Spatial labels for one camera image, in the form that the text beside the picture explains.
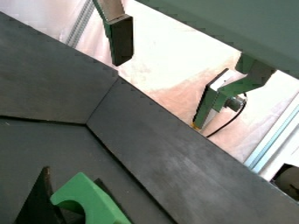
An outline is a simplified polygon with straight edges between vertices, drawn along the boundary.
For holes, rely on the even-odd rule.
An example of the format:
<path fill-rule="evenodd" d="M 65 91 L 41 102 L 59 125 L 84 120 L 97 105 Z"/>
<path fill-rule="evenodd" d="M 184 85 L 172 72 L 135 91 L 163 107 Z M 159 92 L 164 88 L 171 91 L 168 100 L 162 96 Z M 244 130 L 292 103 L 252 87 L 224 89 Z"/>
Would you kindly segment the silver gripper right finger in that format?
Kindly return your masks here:
<path fill-rule="evenodd" d="M 212 110 L 220 112 L 223 107 L 230 107 L 234 111 L 238 111 L 244 105 L 244 102 L 239 99 L 239 95 L 256 88 L 262 88 L 276 71 L 272 66 L 244 53 L 240 54 L 235 70 L 243 75 L 240 79 L 226 84 L 226 81 L 232 76 L 232 71 L 226 68 L 206 85 L 192 118 L 192 125 L 198 129 L 203 128 Z"/>

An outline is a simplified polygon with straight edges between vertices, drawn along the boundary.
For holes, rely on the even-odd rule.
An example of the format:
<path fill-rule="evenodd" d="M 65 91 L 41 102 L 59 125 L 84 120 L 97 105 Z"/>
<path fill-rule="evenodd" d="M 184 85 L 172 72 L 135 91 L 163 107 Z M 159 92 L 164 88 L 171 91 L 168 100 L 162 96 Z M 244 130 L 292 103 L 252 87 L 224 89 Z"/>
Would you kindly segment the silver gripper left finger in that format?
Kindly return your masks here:
<path fill-rule="evenodd" d="M 92 0 L 109 43 L 111 59 L 120 66 L 134 56 L 134 18 L 126 14 L 121 0 Z"/>

